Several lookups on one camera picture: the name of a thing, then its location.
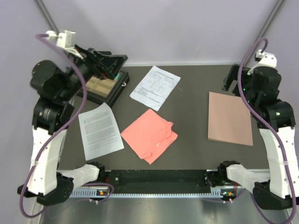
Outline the beige paper folder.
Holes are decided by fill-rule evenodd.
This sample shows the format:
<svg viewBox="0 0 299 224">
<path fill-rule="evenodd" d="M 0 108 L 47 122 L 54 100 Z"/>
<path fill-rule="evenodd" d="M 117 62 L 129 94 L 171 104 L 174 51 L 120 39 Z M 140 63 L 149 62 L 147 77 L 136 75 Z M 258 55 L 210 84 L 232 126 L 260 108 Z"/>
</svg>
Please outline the beige paper folder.
<svg viewBox="0 0 299 224">
<path fill-rule="evenodd" d="M 208 139 L 253 145 L 250 112 L 240 97 L 209 93 Z"/>
</svg>

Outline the white text document sheet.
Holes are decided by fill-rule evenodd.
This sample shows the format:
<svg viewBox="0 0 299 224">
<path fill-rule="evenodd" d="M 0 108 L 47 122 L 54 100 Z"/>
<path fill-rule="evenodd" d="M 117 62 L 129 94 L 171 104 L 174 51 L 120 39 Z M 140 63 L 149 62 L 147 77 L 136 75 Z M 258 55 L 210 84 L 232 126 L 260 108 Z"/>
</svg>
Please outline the white text document sheet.
<svg viewBox="0 0 299 224">
<path fill-rule="evenodd" d="M 106 103 L 79 114 L 78 120 L 86 161 L 124 149 L 116 119 Z"/>
</svg>

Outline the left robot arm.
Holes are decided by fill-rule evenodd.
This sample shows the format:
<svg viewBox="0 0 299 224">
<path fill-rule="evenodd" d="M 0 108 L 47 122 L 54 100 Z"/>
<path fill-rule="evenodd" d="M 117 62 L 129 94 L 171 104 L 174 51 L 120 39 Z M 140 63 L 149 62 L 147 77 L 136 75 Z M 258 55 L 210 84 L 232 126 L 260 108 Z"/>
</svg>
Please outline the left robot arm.
<svg viewBox="0 0 299 224">
<path fill-rule="evenodd" d="M 64 173 L 57 171 L 57 165 L 67 129 L 79 115 L 71 99 L 82 92 L 86 100 L 86 82 L 92 77 L 115 78 L 128 57 L 80 47 L 76 50 L 79 55 L 67 71 L 50 60 L 40 61 L 32 70 L 30 84 L 40 96 L 33 110 L 34 148 L 29 175 L 17 192 L 21 198 L 36 198 L 43 206 L 65 202 L 73 189 L 89 182 L 101 185 L 106 179 L 104 167 L 98 163 Z"/>
</svg>

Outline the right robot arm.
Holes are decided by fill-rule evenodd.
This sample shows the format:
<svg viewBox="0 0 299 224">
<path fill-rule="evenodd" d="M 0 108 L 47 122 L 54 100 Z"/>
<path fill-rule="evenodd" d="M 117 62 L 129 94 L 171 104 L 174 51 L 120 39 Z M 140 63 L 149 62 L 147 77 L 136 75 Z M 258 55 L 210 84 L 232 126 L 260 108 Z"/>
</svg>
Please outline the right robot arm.
<svg viewBox="0 0 299 224">
<path fill-rule="evenodd" d="M 295 118 L 292 106 L 278 99 L 281 75 L 269 66 L 253 69 L 232 66 L 222 89 L 228 91 L 236 80 L 236 96 L 244 95 L 250 113 L 266 147 L 270 178 L 255 174 L 237 161 L 218 166 L 218 179 L 236 182 L 248 190 L 263 210 L 283 210 L 299 204 L 299 168 L 295 152 Z"/>
</svg>

